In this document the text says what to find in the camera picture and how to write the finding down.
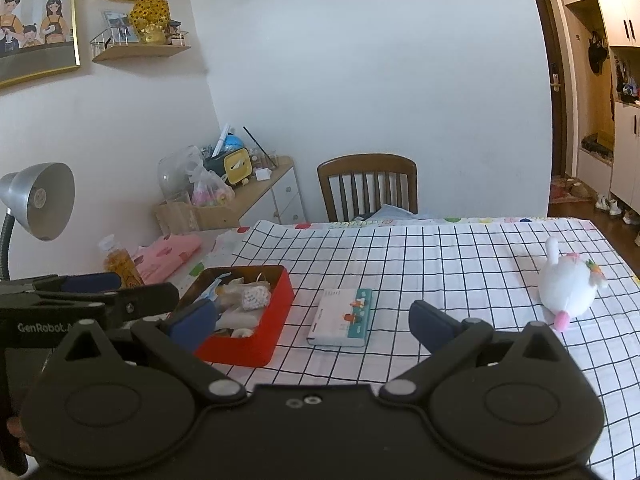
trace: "pink cloth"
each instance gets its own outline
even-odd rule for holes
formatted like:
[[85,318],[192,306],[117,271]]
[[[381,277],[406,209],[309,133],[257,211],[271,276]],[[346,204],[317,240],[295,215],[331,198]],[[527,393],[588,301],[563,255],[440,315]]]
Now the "pink cloth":
[[138,250],[133,257],[136,269],[145,285],[162,283],[202,245],[198,235],[167,235],[149,247]]

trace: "table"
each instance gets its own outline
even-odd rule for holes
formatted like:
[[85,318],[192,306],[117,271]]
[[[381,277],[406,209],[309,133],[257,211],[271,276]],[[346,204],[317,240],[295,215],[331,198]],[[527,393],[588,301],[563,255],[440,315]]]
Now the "table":
[[[610,288],[559,335],[606,410],[591,457],[605,479],[640,474],[640,286],[604,236],[577,219],[451,219],[350,222],[293,228],[261,221],[235,236],[231,251],[204,266],[281,264],[296,296],[271,362],[264,368],[214,364],[246,385],[369,383],[377,389],[428,357],[410,334],[408,309],[424,299],[459,320],[479,317],[500,330],[552,321],[540,303],[544,242],[560,240],[600,266]],[[182,290],[194,276],[180,284]],[[367,287],[372,329],[364,348],[309,346],[306,334],[325,288]]]

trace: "lamp shade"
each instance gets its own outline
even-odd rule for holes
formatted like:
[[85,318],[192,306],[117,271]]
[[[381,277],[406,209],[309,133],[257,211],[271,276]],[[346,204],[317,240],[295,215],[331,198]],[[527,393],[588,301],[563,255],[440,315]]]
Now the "lamp shade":
[[38,240],[60,236],[69,222],[75,198],[74,174],[61,162],[35,164],[0,178],[0,200]]

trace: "blue globe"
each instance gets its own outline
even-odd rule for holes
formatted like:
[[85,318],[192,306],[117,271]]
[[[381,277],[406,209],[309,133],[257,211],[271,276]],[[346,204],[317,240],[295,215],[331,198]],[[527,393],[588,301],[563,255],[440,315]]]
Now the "blue globe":
[[222,146],[223,152],[232,152],[244,148],[244,142],[240,140],[240,137],[236,137],[233,134],[228,134],[225,139],[225,144]]

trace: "shoe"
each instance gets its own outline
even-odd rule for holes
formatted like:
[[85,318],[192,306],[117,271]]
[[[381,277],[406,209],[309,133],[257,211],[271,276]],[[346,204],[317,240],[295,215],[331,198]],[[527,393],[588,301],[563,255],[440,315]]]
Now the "shoe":
[[617,200],[609,200],[609,216],[619,216],[622,215],[622,209],[618,205]]
[[596,202],[596,209],[600,209],[601,211],[609,210],[609,202],[604,198],[604,195],[598,195],[598,201]]
[[622,217],[622,221],[628,225],[640,225],[640,215],[630,209]]

